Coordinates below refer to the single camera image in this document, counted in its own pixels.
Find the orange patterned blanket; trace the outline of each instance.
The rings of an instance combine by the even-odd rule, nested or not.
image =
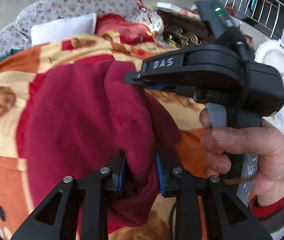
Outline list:
[[[32,104],[34,91],[30,84],[41,74],[64,64],[92,63],[115,59],[130,61],[136,70],[142,60],[169,49],[153,42],[135,46],[121,44],[119,33],[109,31],[101,36],[79,35],[61,42],[52,42],[19,52],[0,62],[0,236],[9,240],[34,209],[29,189],[26,159],[20,126]],[[181,131],[175,144],[184,168],[204,177],[205,159],[200,145],[202,126],[199,113],[203,105],[191,98],[172,93],[146,90],[170,113]],[[168,239],[168,217],[175,199],[156,198],[149,222],[138,228],[121,228],[110,239]]]

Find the metal screw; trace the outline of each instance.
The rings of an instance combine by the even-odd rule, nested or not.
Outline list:
[[[63,181],[64,181],[65,183],[70,183],[72,180],[73,180],[73,177],[72,177],[72,176],[66,176],[66,177],[64,177],[64,179],[63,179]]]
[[[182,172],[182,169],[180,168],[180,167],[175,167],[175,168],[173,168],[173,173],[175,173],[175,174],[180,174],[181,172]]]
[[[103,167],[103,168],[100,169],[100,172],[102,174],[107,174],[107,173],[110,172],[110,168],[109,167]]]
[[[212,175],[212,176],[210,176],[210,180],[212,182],[219,182],[220,178],[217,175]]]

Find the red sleeve cuff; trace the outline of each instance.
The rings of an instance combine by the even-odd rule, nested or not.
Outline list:
[[[250,204],[250,209],[253,215],[255,215],[255,217],[257,217],[258,219],[266,219],[267,217],[270,217],[273,214],[275,214],[283,207],[284,207],[284,197],[280,199],[278,202],[266,207],[258,206],[257,197],[255,197]]]

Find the red fleece blanket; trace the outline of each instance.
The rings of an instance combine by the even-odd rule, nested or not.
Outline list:
[[[130,62],[109,60],[47,72],[26,130],[25,158],[35,206],[65,175],[87,176],[122,149],[131,183],[123,198],[111,202],[109,233],[146,223],[159,193],[155,143],[180,165],[174,147],[180,133],[159,102],[140,87],[123,83],[125,73],[134,70]]]

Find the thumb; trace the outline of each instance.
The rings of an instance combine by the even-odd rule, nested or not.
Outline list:
[[[277,155],[284,151],[284,136],[274,127],[213,128],[212,136],[231,154]]]

